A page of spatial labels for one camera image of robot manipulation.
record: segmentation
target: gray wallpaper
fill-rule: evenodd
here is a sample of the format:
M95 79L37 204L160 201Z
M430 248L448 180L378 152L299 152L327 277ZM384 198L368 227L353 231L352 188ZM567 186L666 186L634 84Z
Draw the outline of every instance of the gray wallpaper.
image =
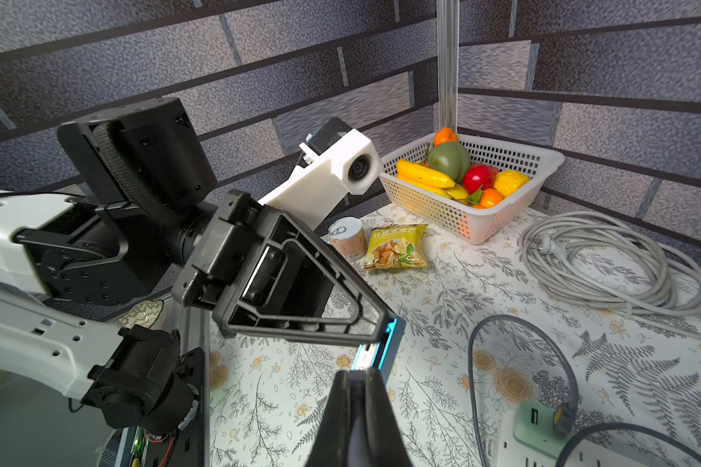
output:
M555 147L536 205L616 215L701 264L701 0L511 5L508 28L460 38L460 131Z
M75 3L0 2L0 188L77 182L56 127L159 96L187 109L219 179L211 202L274 189L298 143L333 116L382 154L433 131L433 0ZM376 183L332 215L364 215L389 202L382 193Z

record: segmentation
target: floral tablecloth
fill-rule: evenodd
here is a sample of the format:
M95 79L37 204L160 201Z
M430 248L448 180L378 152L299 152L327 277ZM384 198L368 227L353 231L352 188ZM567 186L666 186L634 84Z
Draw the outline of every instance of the floral tablecloth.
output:
M480 465L467 341L476 323L491 314L537 324L570 359L581 394L578 428L629 421L673 435L701 453L701 342L548 298L526 272L516 245L522 230L543 217L528 209L482 245L430 226L424 237L428 269L367 272L354 264L408 322L387 394L413 464ZM420 222L396 205L363 219L367 231ZM645 286L641 270L615 250L587 249L578 260L609 283ZM684 295L694 292L683 278L676 281ZM333 295L326 315L346 305L342 295ZM671 322L701 332L701 315ZM211 465L303 465L333 376L350 368L356 349L243 335L226 340L211 328ZM526 397L550 406L566 400L561 367L536 335L502 322L487 325L482 334L474 352L475 390L486 435ZM695 465L644 435L609 433L593 440L646 457L648 465Z

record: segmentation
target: white plastic basket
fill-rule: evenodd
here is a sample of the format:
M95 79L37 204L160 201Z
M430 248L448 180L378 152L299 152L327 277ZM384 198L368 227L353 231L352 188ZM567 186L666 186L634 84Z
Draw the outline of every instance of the white plastic basket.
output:
M487 137L458 135L472 163L486 163L500 170L518 170L530 181L490 209L474 209L448 200L397 178L397 161L422 161L427 145L433 145L435 133L406 144L382 158L379 175L387 196L402 208L446 229L472 244L481 244L522 212L537 196L542 183L564 163L564 155L552 149L493 140Z

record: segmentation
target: canned drink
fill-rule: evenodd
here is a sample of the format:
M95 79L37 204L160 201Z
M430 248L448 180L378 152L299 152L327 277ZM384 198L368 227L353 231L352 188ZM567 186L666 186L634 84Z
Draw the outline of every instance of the canned drink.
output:
M348 262L364 257L368 244L363 224L356 218L338 219L329 226L329 238L333 246Z

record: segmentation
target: chip bag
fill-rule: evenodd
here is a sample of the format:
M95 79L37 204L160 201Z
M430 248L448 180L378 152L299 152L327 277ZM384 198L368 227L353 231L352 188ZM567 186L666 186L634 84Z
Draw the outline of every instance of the chip bag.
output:
M428 267L423 256L424 223L409 226L386 226L372 230L364 269L398 269Z

